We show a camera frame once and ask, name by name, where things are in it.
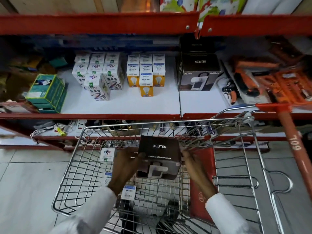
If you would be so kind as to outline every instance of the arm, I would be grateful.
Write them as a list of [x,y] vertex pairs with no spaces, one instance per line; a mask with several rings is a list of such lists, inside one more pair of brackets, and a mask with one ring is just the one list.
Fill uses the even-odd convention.
[[247,221],[236,211],[234,206],[207,178],[205,170],[200,161],[188,151],[182,152],[185,166],[190,178],[197,184],[200,191],[207,199],[206,210],[216,224],[221,234],[256,234]]
[[113,166],[112,179],[107,187],[101,187],[75,213],[69,216],[49,234],[98,234],[110,219],[116,197],[126,182],[137,171],[141,157],[124,149],[119,151]]

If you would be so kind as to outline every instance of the upper shelf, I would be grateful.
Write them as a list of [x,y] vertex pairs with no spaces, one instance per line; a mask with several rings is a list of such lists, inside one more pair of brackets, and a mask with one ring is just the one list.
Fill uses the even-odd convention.
[[0,35],[193,33],[198,12],[0,16]]
[[209,15],[200,36],[312,35],[312,16]]

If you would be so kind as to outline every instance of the metal wire basket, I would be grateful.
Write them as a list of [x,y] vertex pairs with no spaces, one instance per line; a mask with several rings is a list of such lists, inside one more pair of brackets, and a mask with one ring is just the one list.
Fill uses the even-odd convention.
[[[132,147],[135,151],[140,135],[174,137],[179,140],[181,147],[194,152],[207,149],[212,151],[215,165],[213,183],[250,225],[263,233],[255,196],[259,183],[251,176],[246,155],[250,143],[244,141],[246,136],[254,137],[253,146],[259,153],[266,173],[255,137],[253,119],[251,114],[242,113],[235,118],[116,124],[109,125],[109,128],[107,125],[86,127],[73,152],[52,208],[66,216],[74,214],[99,189],[103,184],[104,173],[111,172],[113,168],[113,164],[99,161],[101,148]],[[249,125],[250,132],[243,133],[240,128],[246,124]],[[239,130],[237,137],[216,142],[219,136],[230,133],[232,129]],[[230,146],[236,147],[230,156],[218,150],[228,149]],[[240,168],[240,174],[237,174],[237,168]],[[120,233],[123,229],[133,233],[218,233],[213,222],[191,213],[191,201],[194,197],[191,197],[190,179],[183,165],[175,180],[134,176],[128,183],[137,187],[135,200],[129,202],[118,198],[105,230],[113,233]],[[268,182],[266,185],[282,232],[273,192]]]

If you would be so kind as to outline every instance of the white sleeve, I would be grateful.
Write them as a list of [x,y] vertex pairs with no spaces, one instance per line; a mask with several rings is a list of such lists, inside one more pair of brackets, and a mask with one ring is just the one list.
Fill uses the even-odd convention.
[[49,234],[99,234],[107,224],[116,195],[111,189],[101,187],[75,213]]
[[221,193],[210,197],[206,210],[221,234],[257,234],[247,221],[236,211],[234,206]]

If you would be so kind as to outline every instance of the tile floor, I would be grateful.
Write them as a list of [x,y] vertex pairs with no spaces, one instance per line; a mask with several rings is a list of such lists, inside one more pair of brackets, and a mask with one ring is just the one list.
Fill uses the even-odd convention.
[[[271,143],[272,151],[263,154],[267,169],[280,170],[294,182],[290,193],[278,194],[276,200],[286,234],[309,233],[312,230],[310,217],[312,203],[304,187],[294,158],[284,142]],[[219,158],[236,157],[235,153],[218,154]],[[278,233],[274,213],[265,186],[257,154],[248,152],[251,175],[259,182],[255,189],[265,233]],[[55,193],[71,157],[70,153],[42,150],[0,150],[0,232],[3,234],[45,234],[55,224],[64,220],[51,209]],[[242,159],[227,159],[222,167],[233,166]],[[230,171],[241,173],[241,169]],[[269,175],[274,189],[286,189],[288,181],[282,175]]]

